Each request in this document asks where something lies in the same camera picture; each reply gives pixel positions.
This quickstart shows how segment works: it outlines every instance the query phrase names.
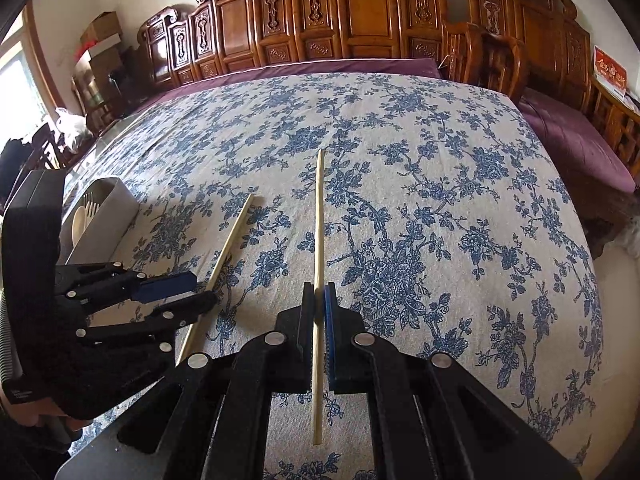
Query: floral tablecloth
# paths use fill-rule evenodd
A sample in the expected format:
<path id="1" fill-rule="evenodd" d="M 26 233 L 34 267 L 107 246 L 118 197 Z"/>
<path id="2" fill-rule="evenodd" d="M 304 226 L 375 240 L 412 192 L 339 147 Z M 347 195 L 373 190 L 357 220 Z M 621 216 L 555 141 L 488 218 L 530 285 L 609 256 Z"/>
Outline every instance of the floral tablecloth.
<path id="1" fill-rule="evenodd" d="M 114 260 L 210 275 L 255 200 L 218 284 L 206 351 L 229 354 L 299 304 L 314 264 L 316 153 L 325 159 L 326 280 L 401 351 L 448 352 L 581 465 L 597 428 L 602 318 L 593 264 L 562 181 L 503 95 L 414 76 L 246 82 L 148 110 L 76 184 L 119 176 L 141 203 Z M 114 306 L 94 323 L 139 320 Z M 86 432 L 87 443 L 123 407 Z M 268 479 L 374 477 L 364 396 L 274 396 Z"/>

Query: plastic bag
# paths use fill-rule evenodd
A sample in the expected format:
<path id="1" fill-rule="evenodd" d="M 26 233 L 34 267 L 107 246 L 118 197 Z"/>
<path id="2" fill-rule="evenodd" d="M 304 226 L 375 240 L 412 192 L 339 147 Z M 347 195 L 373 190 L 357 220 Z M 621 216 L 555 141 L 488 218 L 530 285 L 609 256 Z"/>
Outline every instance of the plastic bag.
<path id="1" fill-rule="evenodd" d="M 60 116 L 56 128 L 65 136 L 65 145 L 72 153 L 77 153 L 80 145 L 93 137 L 86 127 L 86 119 L 70 114 L 66 108 L 56 108 L 56 113 Z"/>

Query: silver screw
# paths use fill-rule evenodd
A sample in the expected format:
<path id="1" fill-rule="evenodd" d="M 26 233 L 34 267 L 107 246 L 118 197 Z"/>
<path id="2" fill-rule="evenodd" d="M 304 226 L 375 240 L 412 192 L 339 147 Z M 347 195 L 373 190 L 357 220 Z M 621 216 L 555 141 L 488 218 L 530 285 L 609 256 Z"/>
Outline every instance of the silver screw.
<path id="1" fill-rule="evenodd" d="M 438 368 L 449 368 L 452 362 L 451 357 L 446 354 L 434 354 L 431 356 L 431 363 Z"/>
<path id="2" fill-rule="evenodd" d="M 207 358 L 206 355 L 194 354 L 191 357 L 189 357 L 187 364 L 194 370 L 197 370 L 198 368 L 204 368 L 208 362 L 209 362 L 209 359 Z"/>
<path id="3" fill-rule="evenodd" d="M 287 337 L 281 332 L 269 332 L 266 336 L 264 336 L 264 342 L 267 345 L 278 346 L 284 343 L 287 340 Z"/>
<path id="4" fill-rule="evenodd" d="M 356 334 L 353 338 L 357 345 L 360 346 L 371 346 L 376 342 L 376 336 L 370 334 L 369 332 L 360 332 Z"/>

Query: wooden chopstick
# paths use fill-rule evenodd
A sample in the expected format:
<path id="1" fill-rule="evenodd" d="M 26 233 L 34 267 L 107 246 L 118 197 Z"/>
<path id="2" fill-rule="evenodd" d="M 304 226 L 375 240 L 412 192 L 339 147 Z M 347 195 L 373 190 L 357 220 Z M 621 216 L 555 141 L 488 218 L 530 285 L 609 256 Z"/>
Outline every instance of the wooden chopstick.
<path id="1" fill-rule="evenodd" d="M 226 238 L 226 242 L 222 247 L 222 252 L 216 261 L 215 267 L 213 267 L 213 272 L 211 273 L 211 277 L 207 282 L 207 286 L 205 290 L 213 290 L 213 287 L 216 285 L 216 281 L 218 280 L 218 276 L 220 275 L 220 271 L 225 264 L 226 258 L 229 256 L 229 252 L 231 251 L 231 247 L 234 244 L 235 239 L 238 237 L 238 233 L 242 226 L 244 225 L 244 218 L 246 217 L 247 212 L 249 211 L 249 206 L 251 205 L 251 201 L 254 199 L 254 194 L 249 193 L 249 196 L 246 198 L 242 209 L 240 210 L 240 214 L 236 221 L 234 222 L 233 227 L 231 228 L 231 232 L 229 236 Z M 204 316 L 201 316 L 196 323 L 192 324 L 189 327 L 189 331 L 187 332 L 187 337 L 184 338 L 184 343 L 182 344 L 182 349 L 180 350 L 180 355 L 178 356 L 177 363 L 180 364 L 184 358 L 192 354 L 196 351 L 194 348 L 195 343 L 199 340 L 196 338 L 196 332 L 198 331 L 199 326 L 210 326 L 213 318 L 213 310 L 210 310 Z"/>
<path id="2" fill-rule="evenodd" d="M 324 374 L 324 150 L 318 151 L 316 167 L 316 268 L 314 273 L 314 339 L 311 371 L 311 405 L 313 410 L 314 446 L 322 444 L 322 393 Z"/>

